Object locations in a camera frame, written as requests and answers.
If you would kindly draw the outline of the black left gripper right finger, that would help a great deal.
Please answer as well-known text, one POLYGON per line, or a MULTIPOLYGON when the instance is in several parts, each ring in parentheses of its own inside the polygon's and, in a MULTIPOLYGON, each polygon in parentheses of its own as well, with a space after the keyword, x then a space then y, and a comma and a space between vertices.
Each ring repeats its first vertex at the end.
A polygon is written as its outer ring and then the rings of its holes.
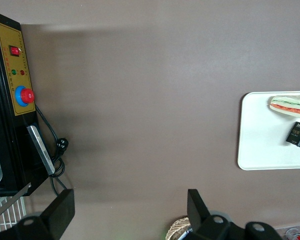
POLYGON ((196 232, 210 216, 210 212, 197 189, 187 191, 187 217, 192 230, 196 232))

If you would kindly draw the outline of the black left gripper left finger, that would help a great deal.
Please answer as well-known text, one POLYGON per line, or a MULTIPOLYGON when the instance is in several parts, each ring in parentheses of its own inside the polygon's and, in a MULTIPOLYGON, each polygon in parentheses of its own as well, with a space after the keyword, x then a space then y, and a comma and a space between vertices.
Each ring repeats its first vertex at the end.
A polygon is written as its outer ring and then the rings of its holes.
POLYGON ((73 189, 64 189, 41 213, 41 219, 53 240, 60 240, 75 216, 73 189))

